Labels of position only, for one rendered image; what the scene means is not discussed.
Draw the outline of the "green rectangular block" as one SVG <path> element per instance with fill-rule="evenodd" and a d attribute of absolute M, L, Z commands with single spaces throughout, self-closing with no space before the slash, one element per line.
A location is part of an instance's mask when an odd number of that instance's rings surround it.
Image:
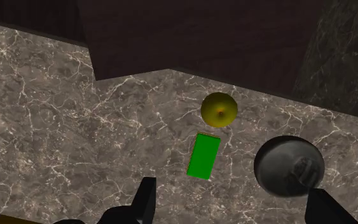
<path fill-rule="evenodd" d="M 186 174 L 200 179 L 209 179 L 221 139 L 199 132 L 191 152 Z"/>

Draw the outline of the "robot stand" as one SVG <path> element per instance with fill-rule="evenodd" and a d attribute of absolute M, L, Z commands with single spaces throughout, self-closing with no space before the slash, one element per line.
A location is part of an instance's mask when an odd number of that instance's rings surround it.
<path fill-rule="evenodd" d="M 174 69 L 288 94 L 324 0 L 77 0 L 98 80 Z"/>

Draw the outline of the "dark grey bowl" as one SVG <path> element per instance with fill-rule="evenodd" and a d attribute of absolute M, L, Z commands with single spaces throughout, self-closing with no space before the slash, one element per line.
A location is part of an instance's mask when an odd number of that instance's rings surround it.
<path fill-rule="evenodd" d="M 273 137 L 254 158 L 254 175 L 276 197 L 302 197 L 321 183 L 325 162 L 319 149 L 297 136 Z"/>

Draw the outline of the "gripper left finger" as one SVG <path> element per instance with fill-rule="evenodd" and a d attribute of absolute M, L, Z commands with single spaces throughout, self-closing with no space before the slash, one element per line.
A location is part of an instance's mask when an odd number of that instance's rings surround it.
<path fill-rule="evenodd" d="M 129 206 L 111 207 L 97 224 L 152 224 L 156 209 L 156 178 L 144 177 Z"/>

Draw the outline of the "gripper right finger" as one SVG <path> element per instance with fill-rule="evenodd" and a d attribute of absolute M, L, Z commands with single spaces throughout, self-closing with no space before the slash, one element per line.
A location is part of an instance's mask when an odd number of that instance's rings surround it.
<path fill-rule="evenodd" d="M 358 224 L 358 221 L 325 190 L 313 188 L 308 193 L 305 223 Z"/>

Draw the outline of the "yellow-green apple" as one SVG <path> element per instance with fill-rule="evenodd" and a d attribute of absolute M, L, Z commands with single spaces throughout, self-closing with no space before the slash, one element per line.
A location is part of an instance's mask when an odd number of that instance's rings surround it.
<path fill-rule="evenodd" d="M 237 117 L 238 105 L 234 98 L 226 93 L 214 92 L 202 102 L 201 116 L 211 127 L 225 127 Z"/>

